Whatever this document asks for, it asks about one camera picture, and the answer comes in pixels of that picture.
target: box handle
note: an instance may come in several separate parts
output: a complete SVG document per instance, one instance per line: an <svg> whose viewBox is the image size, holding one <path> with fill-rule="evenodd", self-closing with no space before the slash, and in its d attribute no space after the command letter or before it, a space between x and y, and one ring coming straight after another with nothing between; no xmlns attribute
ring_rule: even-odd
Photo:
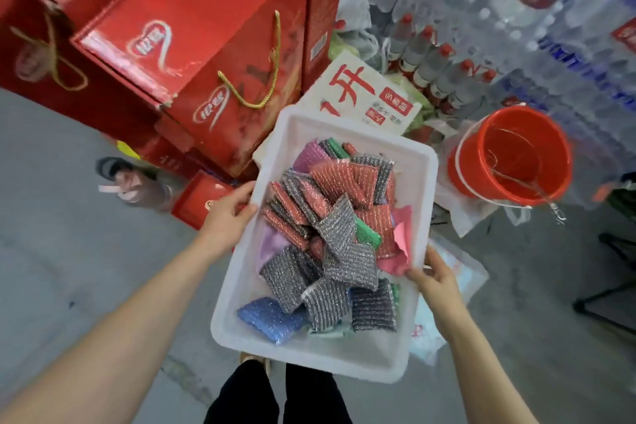
<svg viewBox="0 0 636 424"><path fill-rule="evenodd" d="M10 26L9 28L11 32L14 35L18 36L20 39L23 39L33 45L48 48L49 63L51 66L51 77L62 89L69 91L83 90L86 86L88 86L88 77L82 72L79 67L75 66L70 61L61 57L61 55L57 53L57 43L55 42L55 26L53 25L53 21L51 20L51 15L48 12L44 12L44 19L46 20L46 29L48 32L49 42L43 41L42 39L34 39L33 37L29 37L17 27ZM70 69L73 69L81 77L82 82L73 86L66 85L64 81L60 79L60 74L57 71L58 62L62 62L70 67Z"/></svg>
<svg viewBox="0 0 636 424"><path fill-rule="evenodd" d="M232 92L232 94L234 94L234 96L236 97L236 99L238 99L240 103L243 104L243 106L247 106L248 108L260 109L263 106L265 106L265 104L267 104L267 101L269 101L270 98L272 97L272 94L274 93L274 89L276 88L276 80L278 79L278 69L281 63L281 15L278 10L274 10L274 16L276 17L276 26L275 26L276 47L273 48L272 51L270 52L270 60L274 64L274 76L272 77L272 86L270 87L270 90L267 92L267 95L263 98L263 100L258 104L248 103L245 99L243 99L243 96L239 94L239 92L232 85L232 83L228 81L228 78L225 76L225 74L222 71L218 72L219 79L221 79L224 83L226 83L228 85L228 88Z"/></svg>

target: floor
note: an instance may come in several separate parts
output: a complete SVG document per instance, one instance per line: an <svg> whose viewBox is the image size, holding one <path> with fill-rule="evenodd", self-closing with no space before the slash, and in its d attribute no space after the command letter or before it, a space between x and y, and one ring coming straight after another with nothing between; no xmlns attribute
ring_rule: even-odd
<svg viewBox="0 0 636 424"><path fill-rule="evenodd" d="M0 92L0 405L189 243L168 215L128 208L97 192L94 161L115 151L86 127ZM577 297L627 278L596 235L636 239L608 206L547 211L513 227L499 212L461 240L490 280L471 312L542 423L632 423L634 340L573 314ZM448 226L436 227L458 241ZM211 268L187 311L135 424L202 422L237 353L212 340L209 321L227 259ZM630 323L636 298L603 311ZM284 402L284 366L273 386ZM391 386L337 377L354 422L463 423L448 348L435 367L412 358Z"/></svg>

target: box lid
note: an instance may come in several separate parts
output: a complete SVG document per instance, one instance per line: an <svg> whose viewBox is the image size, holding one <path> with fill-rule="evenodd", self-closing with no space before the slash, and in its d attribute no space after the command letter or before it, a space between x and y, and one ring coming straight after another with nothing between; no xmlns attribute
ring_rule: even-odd
<svg viewBox="0 0 636 424"><path fill-rule="evenodd" d="M166 103L266 1L116 0L75 41Z"/></svg>

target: red bucket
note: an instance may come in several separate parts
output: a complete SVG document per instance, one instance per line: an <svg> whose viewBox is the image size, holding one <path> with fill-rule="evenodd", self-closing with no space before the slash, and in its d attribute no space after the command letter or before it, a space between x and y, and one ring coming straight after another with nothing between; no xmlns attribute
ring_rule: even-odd
<svg viewBox="0 0 636 424"><path fill-rule="evenodd" d="M547 115L526 106L502 108L476 123L448 163L450 180L466 196L523 206L560 198L572 180L565 133Z"/></svg>

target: person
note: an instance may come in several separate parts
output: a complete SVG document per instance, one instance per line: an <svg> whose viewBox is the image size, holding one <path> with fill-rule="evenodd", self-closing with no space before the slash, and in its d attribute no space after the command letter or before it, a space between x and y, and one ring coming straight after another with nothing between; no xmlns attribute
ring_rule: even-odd
<svg viewBox="0 0 636 424"><path fill-rule="evenodd" d="M253 204L237 211L253 188L253 182L245 184L214 203L193 243L24 388L0 412L0 424L132 422L197 286L258 211ZM428 269L414 268L406 275L450 344L468 422L536 424L473 322L453 273L431 247L426 264ZM265 359L242 354L241 360L211 405L206 424L278 421ZM286 372L286 423L351 422L329 373L290 364ZM307 393L322 404L307 408Z"/></svg>

